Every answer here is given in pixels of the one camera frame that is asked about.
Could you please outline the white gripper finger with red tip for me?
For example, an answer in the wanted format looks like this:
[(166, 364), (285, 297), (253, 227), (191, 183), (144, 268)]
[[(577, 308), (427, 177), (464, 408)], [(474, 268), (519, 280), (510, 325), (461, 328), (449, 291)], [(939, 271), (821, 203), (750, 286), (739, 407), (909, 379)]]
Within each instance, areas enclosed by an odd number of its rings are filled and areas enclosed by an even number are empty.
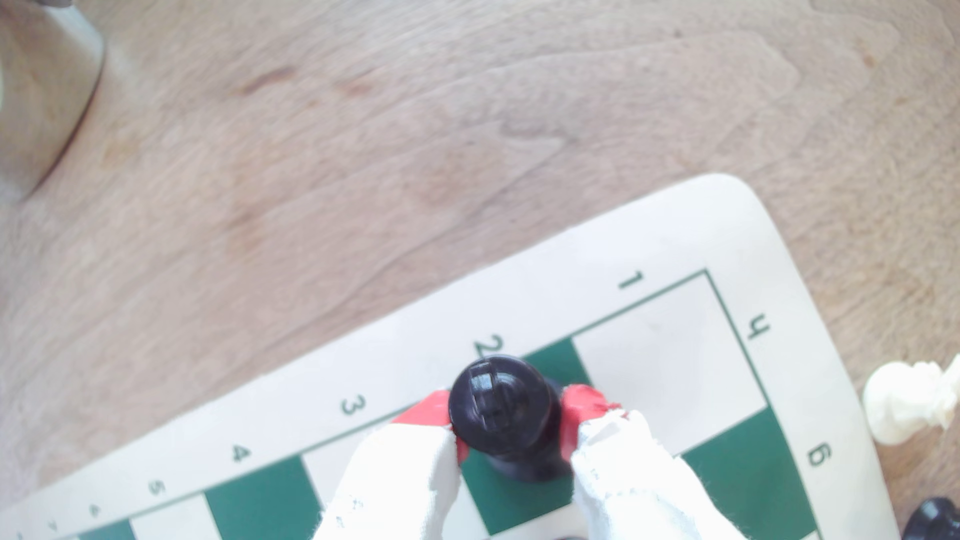
[(558, 442), (588, 539), (745, 539), (642, 413), (594, 387), (562, 390)]
[(468, 446), (436, 390), (354, 450), (313, 539), (441, 539)]

